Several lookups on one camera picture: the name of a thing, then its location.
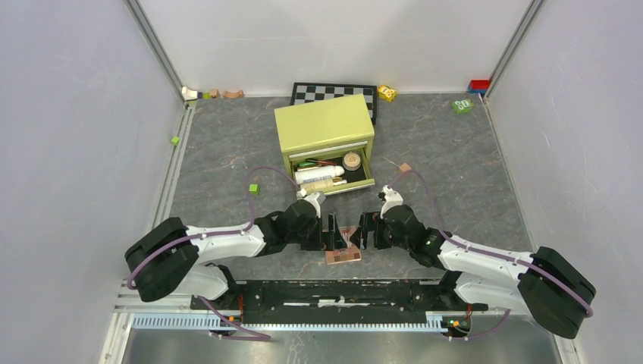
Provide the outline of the eyeshadow palette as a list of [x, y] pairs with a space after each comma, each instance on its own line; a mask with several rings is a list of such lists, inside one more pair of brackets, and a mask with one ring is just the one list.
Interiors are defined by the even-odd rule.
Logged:
[[347, 248], [327, 251], [325, 260], [327, 265], [336, 265], [340, 263], [358, 262], [362, 259], [361, 250], [354, 243], [350, 242], [350, 237], [356, 232], [357, 227], [341, 227], [340, 234], [347, 244]]

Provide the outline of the beige foundation bottle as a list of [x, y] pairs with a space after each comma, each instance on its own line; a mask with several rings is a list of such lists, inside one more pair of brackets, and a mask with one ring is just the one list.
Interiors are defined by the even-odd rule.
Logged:
[[304, 183], [300, 185], [300, 188], [305, 190], [307, 193], [314, 193], [343, 184], [347, 184], [347, 181], [341, 178], [332, 178]]

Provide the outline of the white bottle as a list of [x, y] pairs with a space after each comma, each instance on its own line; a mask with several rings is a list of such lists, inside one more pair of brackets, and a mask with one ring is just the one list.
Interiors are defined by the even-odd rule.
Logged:
[[307, 184], [318, 180], [327, 180], [339, 177], [345, 173], [339, 165], [326, 165], [305, 171], [295, 171], [294, 178], [298, 184]]

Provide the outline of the round powder jar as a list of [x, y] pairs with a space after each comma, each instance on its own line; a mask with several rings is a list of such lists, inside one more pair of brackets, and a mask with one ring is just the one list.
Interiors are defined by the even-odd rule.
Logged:
[[342, 166], [346, 171], [357, 171], [362, 165], [362, 158], [358, 152], [348, 152], [342, 158]]

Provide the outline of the red black pencil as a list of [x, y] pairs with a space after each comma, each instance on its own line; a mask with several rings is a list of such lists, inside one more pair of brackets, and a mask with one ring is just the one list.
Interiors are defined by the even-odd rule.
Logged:
[[337, 163], [333, 161], [320, 160], [320, 159], [314, 159], [314, 158], [307, 158], [305, 161], [310, 163], [315, 163], [318, 165], [333, 165], [333, 166], [337, 165]]

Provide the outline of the green makeup organizer box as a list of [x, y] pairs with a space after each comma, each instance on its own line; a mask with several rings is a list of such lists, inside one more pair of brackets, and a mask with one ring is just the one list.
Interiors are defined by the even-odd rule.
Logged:
[[363, 95], [342, 96], [290, 105], [274, 110], [278, 141], [288, 174], [295, 180], [296, 165], [307, 158], [328, 160], [342, 166], [348, 152], [358, 152], [362, 165], [339, 177], [347, 184], [324, 189], [326, 195], [348, 192], [375, 185], [369, 166], [375, 128]]

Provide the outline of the green tube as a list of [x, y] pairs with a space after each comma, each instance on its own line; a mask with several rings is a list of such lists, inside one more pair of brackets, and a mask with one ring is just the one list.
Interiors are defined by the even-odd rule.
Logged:
[[303, 170], [304, 168], [313, 168], [318, 167], [319, 163], [311, 161], [301, 161], [296, 165], [297, 170]]

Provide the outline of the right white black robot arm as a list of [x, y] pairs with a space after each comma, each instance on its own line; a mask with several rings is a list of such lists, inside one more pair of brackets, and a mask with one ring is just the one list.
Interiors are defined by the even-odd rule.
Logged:
[[447, 309], [470, 303], [527, 312], [566, 339], [577, 337], [596, 295], [594, 285], [555, 249], [513, 252], [472, 243], [424, 226], [407, 205], [363, 213], [350, 242], [361, 249], [368, 243], [398, 247], [420, 265], [444, 270], [438, 300]]

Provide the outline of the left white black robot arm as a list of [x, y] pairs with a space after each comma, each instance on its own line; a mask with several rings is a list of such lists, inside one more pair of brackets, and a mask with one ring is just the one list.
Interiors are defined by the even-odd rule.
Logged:
[[312, 194], [284, 211], [233, 227], [195, 227], [178, 217], [167, 218], [124, 254], [130, 269], [127, 288], [137, 291], [146, 303], [182, 293], [229, 309], [237, 302], [238, 289], [228, 268], [217, 263], [219, 259], [268, 256], [289, 244], [304, 251], [347, 248], [335, 215], [322, 220], [322, 199]]

